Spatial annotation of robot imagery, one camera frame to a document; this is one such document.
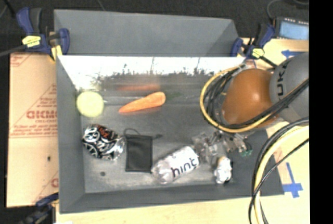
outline black pouch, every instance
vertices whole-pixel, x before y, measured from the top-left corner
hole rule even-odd
[[[148,172],[152,167],[152,141],[161,135],[147,136],[126,134],[126,167],[127,172]]]

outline carrot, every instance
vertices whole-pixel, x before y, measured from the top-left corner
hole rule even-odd
[[[139,111],[147,108],[153,108],[161,106],[165,103],[165,93],[154,92],[138,100],[134,100],[123,107],[121,107],[119,113],[128,113]]]

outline screen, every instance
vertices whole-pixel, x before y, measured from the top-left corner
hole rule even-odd
[[[282,21],[280,24],[280,36],[295,40],[308,40],[309,26]]]

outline yellow cable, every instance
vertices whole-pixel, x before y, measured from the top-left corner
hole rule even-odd
[[[232,67],[232,68],[228,68],[228,69],[225,69],[223,71],[220,71],[218,72],[217,74],[215,74],[213,77],[211,77],[207,83],[203,86],[202,90],[201,90],[201,94],[200,94],[200,109],[204,115],[204,117],[206,118],[206,120],[212,124],[213,126],[215,126],[217,129],[220,129],[220,130],[223,130],[223,131],[226,131],[226,132],[231,132],[231,133],[237,133],[237,132],[245,132],[245,131],[248,131],[248,130],[251,130],[253,128],[255,128],[256,126],[258,126],[259,124],[261,124],[262,122],[264,122],[272,113],[268,114],[267,116],[259,119],[258,121],[244,127],[244,128],[239,128],[239,129],[230,129],[230,128],[226,128],[220,124],[218,124],[216,121],[214,121],[206,112],[206,109],[204,108],[204,104],[203,104],[203,97],[204,97],[204,94],[208,88],[208,86],[216,79],[218,78],[220,75],[222,74],[225,74],[231,70],[234,70],[236,68],[239,68],[238,66],[237,67]]]
[[[299,134],[300,131],[303,131],[305,128],[309,128],[309,126],[305,126],[305,127],[301,127],[301,128],[297,128],[297,129],[291,129],[289,131],[287,131],[278,141],[276,141],[271,148],[269,148],[267,150],[267,152],[265,153],[265,155],[263,156],[259,167],[258,167],[258,171],[255,177],[255,182],[254,182],[254,189],[255,190],[257,188],[257,186],[259,185],[262,176],[264,174],[264,170],[265,167],[270,159],[270,157],[274,154],[274,152],[284,143],[286,142],[288,139],[295,137],[296,135]],[[261,210],[260,210],[260,193],[258,192],[257,196],[254,199],[254,212],[255,212],[255,217],[257,219],[257,222],[259,224],[264,224],[263,221],[263,217],[261,214]]]

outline yellow clamp label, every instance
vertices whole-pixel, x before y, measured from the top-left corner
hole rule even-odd
[[[32,35],[29,35],[27,37],[25,37],[23,40],[22,40],[22,43],[24,45],[26,45],[28,48],[30,47],[34,47],[36,45],[39,45],[40,44],[40,40],[41,40],[41,37],[40,36],[32,36]]]
[[[51,48],[52,58],[55,61],[57,56],[62,55],[62,50],[60,45],[56,45]]]
[[[255,58],[260,58],[262,56],[264,56],[265,51],[261,48],[254,48],[252,51],[252,56]]]

